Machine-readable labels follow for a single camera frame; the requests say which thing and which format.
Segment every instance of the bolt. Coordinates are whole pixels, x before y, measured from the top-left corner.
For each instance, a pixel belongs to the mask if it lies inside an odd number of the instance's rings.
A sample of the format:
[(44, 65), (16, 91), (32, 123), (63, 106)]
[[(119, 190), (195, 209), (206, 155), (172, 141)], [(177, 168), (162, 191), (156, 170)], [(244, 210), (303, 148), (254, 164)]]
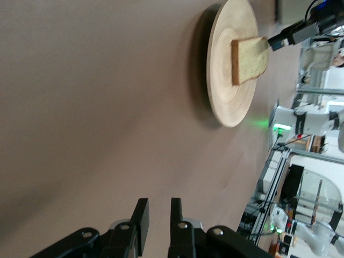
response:
[(130, 227), (129, 227), (129, 225), (121, 225), (121, 227), (120, 227), (120, 229), (121, 230), (128, 230)]
[(82, 237), (83, 238), (89, 238), (92, 236), (92, 232), (85, 232), (85, 233), (82, 233)]
[(215, 235), (223, 235), (224, 232), (221, 230), (221, 228), (214, 228), (213, 232)]
[(180, 222), (178, 223), (178, 227), (181, 229), (185, 229), (185, 228), (188, 228), (188, 224), (186, 224), (185, 222)]

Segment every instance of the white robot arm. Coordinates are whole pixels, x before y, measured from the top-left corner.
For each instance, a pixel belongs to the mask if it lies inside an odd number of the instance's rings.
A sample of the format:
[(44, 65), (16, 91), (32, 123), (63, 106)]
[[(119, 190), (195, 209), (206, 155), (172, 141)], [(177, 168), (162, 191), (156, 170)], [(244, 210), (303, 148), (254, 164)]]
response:
[(330, 130), (341, 128), (338, 137), (339, 149), (344, 152), (344, 110), (326, 114), (300, 112), (278, 106), (273, 118), (274, 125), (284, 125), (294, 130), (294, 134), (324, 135)]
[[(288, 215), (277, 205), (273, 208), (270, 220), (273, 225), (278, 225), (282, 230), (290, 231), (294, 236), (305, 240), (312, 251), (319, 256), (328, 255), (329, 246), (336, 236), (329, 224), (316, 223), (313, 230), (310, 230), (304, 223), (297, 220), (288, 220)], [(344, 239), (342, 237), (337, 238), (334, 246), (339, 254), (344, 255)]]

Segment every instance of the wooden plate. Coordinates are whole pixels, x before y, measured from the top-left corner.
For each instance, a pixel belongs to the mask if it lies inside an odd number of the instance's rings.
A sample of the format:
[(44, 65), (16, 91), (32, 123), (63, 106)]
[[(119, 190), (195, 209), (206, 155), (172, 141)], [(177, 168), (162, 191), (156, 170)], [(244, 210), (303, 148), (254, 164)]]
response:
[(207, 52), (207, 88), (216, 118), (227, 127), (243, 120), (256, 87), (256, 79), (240, 86), (232, 84), (231, 42), (255, 36), (258, 36), (257, 21), (247, 0), (229, 0), (220, 8)]

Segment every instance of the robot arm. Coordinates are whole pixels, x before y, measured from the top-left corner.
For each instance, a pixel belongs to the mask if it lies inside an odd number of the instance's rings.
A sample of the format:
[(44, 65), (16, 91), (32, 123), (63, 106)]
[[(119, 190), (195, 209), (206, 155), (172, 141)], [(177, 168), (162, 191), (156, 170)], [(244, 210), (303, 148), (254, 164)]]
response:
[(308, 20), (300, 20), (268, 40), (273, 51), (323, 35), (344, 25), (344, 0), (324, 0), (311, 9)]
[(333, 242), (338, 253), (344, 255), (344, 239), (337, 237), (333, 241), (336, 233), (329, 224), (316, 223), (313, 230), (310, 230), (304, 223), (288, 220), (288, 215), (277, 205), (273, 208), (270, 220), (273, 225), (278, 225), (282, 230), (305, 240), (316, 255), (327, 256), (329, 246)]
[[(138, 258), (148, 227), (148, 198), (141, 198), (130, 220), (114, 222), (103, 235), (82, 228), (31, 258)], [(168, 258), (273, 258), (226, 226), (204, 232), (200, 221), (183, 218), (180, 198), (171, 200), (170, 239)]]
[(276, 127), (288, 126), (294, 134), (314, 134), (322, 136), (330, 130), (341, 128), (338, 147), (344, 152), (344, 110), (326, 114), (299, 112), (278, 106), (273, 118)]

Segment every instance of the slice of bread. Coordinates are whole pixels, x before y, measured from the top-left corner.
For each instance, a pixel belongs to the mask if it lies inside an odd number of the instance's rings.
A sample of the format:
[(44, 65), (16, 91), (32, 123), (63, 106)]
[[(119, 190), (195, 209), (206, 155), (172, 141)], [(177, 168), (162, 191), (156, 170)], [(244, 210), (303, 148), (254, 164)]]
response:
[(262, 75), (269, 59), (266, 38), (232, 40), (232, 83), (241, 85)]

